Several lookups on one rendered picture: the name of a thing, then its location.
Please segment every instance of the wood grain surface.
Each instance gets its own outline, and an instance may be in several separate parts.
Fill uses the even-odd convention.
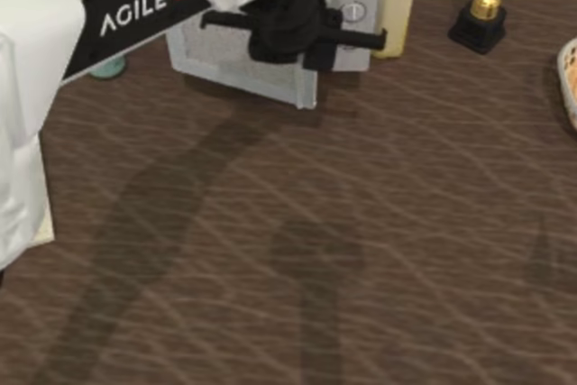
[[[2,385],[577,383],[577,0],[507,0],[487,57],[416,0],[406,55],[298,111],[170,69],[64,87],[57,242],[0,291]]]

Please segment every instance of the black trophy base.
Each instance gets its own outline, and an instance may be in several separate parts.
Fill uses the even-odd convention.
[[[449,31],[449,38],[479,54],[487,54],[505,36],[507,11],[502,6],[497,16],[490,20],[479,20],[471,14],[472,1],[459,13],[457,23]]]

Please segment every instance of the basket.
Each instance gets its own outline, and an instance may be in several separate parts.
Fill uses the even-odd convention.
[[[573,128],[577,130],[577,38],[567,42],[557,56],[563,103]]]

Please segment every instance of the gold trophy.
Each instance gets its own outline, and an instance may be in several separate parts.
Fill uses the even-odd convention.
[[[506,17],[501,0],[472,0],[459,13],[449,38],[480,54],[487,54],[505,36]]]

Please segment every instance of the robotic arm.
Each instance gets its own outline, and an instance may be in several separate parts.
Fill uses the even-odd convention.
[[[41,224],[18,155],[38,140],[59,87],[201,13],[204,25],[251,31],[251,57],[269,63],[305,54],[304,68],[330,69],[339,43],[385,42],[384,33],[342,31],[325,0],[0,0],[0,271]]]

